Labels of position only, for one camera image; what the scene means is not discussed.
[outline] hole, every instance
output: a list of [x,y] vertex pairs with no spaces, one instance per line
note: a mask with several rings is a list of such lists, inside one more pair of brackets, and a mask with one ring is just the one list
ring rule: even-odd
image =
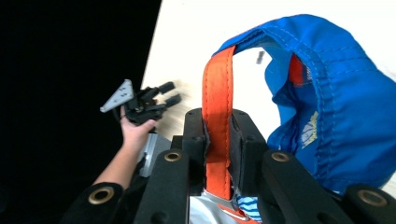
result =
[[168,219],[168,215],[163,212],[156,212],[151,216],[151,223],[163,224]]
[[276,161],[289,161],[289,156],[283,152],[274,152],[271,157]]
[[319,213],[318,220],[320,221],[320,223],[323,223],[323,224],[337,224],[337,223],[339,223],[337,221],[337,219],[335,219],[335,217],[331,216],[330,214],[326,214],[326,213]]
[[181,159],[181,154],[177,152],[170,152],[165,155],[167,161],[178,161]]
[[96,193],[94,197],[97,200],[101,200],[101,199],[104,199],[105,197],[107,197],[107,195],[108,195],[107,191],[100,191],[100,192]]
[[361,189],[358,191],[358,196],[362,201],[373,206],[383,207],[388,204],[388,201],[382,195],[372,190]]
[[114,189],[111,187],[102,187],[90,194],[88,201],[91,204],[101,204],[106,203],[114,195]]

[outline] metal ring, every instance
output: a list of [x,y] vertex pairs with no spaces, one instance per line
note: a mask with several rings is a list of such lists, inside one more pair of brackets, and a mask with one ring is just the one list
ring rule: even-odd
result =
[[273,154],[271,154],[271,157],[276,161],[289,161],[290,160],[289,156],[283,152],[274,152]]
[[88,201],[91,204],[106,203],[114,196],[114,189],[112,187],[101,187],[90,194]]
[[388,204],[388,201],[382,195],[372,190],[361,189],[358,191],[358,196],[362,201],[373,206],[383,207]]
[[166,161],[178,161],[181,159],[181,154],[178,152],[169,152],[165,155]]

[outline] white surface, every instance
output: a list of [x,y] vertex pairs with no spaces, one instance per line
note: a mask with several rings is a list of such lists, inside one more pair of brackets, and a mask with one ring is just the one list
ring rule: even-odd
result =
[[[378,69],[396,80],[395,11],[396,3],[389,0],[163,0],[142,87],[174,81],[183,103],[165,112],[159,133],[168,139],[183,134],[185,113],[201,107],[205,65],[224,41],[285,16],[312,14],[347,29]],[[267,138],[279,117],[263,76],[269,58],[265,55],[266,63],[257,65],[258,52],[251,49],[234,56],[233,107],[249,113]],[[396,196],[395,184],[388,184],[386,191]]]

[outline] blue fabric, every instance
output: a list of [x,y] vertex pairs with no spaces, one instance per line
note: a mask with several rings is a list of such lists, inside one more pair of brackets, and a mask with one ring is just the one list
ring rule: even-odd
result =
[[[232,45],[235,54],[262,47],[273,58],[265,78],[281,126],[270,135],[270,148],[293,153],[324,188],[341,194],[351,184],[381,187],[390,179],[396,170],[396,84],[348,31],[297,15],[246,31],[216,53]],[[306,66],[303,86],[288,79],[293,53]]]
[[238,206],[242,211],[244,211],[245,215],[257,222],[262,222],[262,217],[260,216],[259,208],[257,207],[257,200],[257,197],[236,197]]

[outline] hand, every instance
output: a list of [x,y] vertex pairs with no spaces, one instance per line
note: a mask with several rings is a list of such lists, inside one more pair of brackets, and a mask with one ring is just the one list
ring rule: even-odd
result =
[[129,148],[130,150],[141,150],[148,140],[149,131],[155,127],[157,122],[153,119],[149,119],[145,123],[136,126],[125,117],[123,106],[120,109],[120,115],[120,125],[123,136],[122,147]]

